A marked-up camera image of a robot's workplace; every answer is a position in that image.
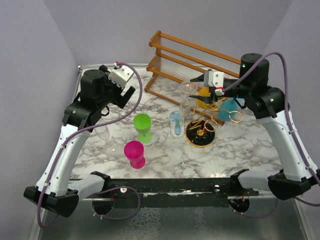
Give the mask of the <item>blue plastic wine glass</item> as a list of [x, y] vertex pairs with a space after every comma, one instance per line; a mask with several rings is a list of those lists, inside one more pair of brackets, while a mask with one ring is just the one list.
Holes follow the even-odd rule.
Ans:
[[238, 104], [234, 99], [223, 101], [217, 110], [217, 117], [224, 122], [240, 123], [242, 114], [238, 111]]

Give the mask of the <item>clear wine glass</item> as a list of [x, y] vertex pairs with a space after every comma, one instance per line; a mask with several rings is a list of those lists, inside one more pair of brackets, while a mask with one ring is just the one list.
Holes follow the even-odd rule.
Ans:
[[114, 152], [117, 149], [118, 144], [111, 138], [111, 133], [107, 125], [96, 127], [94, 131], [96, 135], [104, 141], [104, 148], [107, 152]]
[[194, 108], [190, 96], [194, 96], [198, 87], [190, 81], [184, 81], [180, 85], [181, 91], [184, 94], [184, 99], [180, 103], [179, 111], [184, 117], [191, 117], [194, 115]]

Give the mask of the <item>green plastic wine glass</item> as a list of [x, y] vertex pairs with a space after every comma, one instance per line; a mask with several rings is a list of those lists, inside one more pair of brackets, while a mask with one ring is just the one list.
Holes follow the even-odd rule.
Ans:
[[152, 119], [145, 113], [137, 114], [133, 119], [133, 126], [138, 133], [138, 141], [148, 143], [152, 139]]

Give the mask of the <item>pink plastic wine glass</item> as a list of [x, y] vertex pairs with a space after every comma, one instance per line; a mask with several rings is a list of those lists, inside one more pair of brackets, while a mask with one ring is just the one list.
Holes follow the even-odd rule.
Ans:
[[129, 160], [134, 169], [141, 169], [145, 163], [145, 149], [141, 142], [133, 140], [128, 142], [124, 147], [124, 155]]

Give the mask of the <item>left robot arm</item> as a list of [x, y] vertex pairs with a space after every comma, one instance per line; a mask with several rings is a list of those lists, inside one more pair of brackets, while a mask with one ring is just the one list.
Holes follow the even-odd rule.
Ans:
[[99, 127], [102, 111], [109, 104], [124, 108], [134, 94], [134, 87], [124, 89], [135, 74], [133, 67], [124, 63], [115, 63], [113, 68], [101, 65], [83, 73], [80, 91], [64, 110], [60, 136], [49, 164], [38, 182], [23, 193], [38, 209], [67, 218], [79, 201], [93, 194], [103, 198], [110, 193], [110, 177], [97, 171], [76, 183], [69, 180], [83, 145], [93, 129]]

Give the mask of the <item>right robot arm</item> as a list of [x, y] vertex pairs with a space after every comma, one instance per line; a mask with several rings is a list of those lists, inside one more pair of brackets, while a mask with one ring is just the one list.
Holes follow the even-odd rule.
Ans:
[[273, 193], [280, 200], [296, 198], [320, 183], [320, 169], [312, 161], [298, 134], [284, 90], [268, 85], [268, 55], [247, 53], [241, 57], [239, 79], [226, 79], [220, 71], [207, 70], [193, 78], [209, 88], [209, 96], [196, 95], [206, 104], [221, 97], [242, 98], [244, 105], [269, 134], [278, 153], [282, 170], [276, 173], [241, 170], [231, 176], [229, 189], [240, 196], [247, 189]]

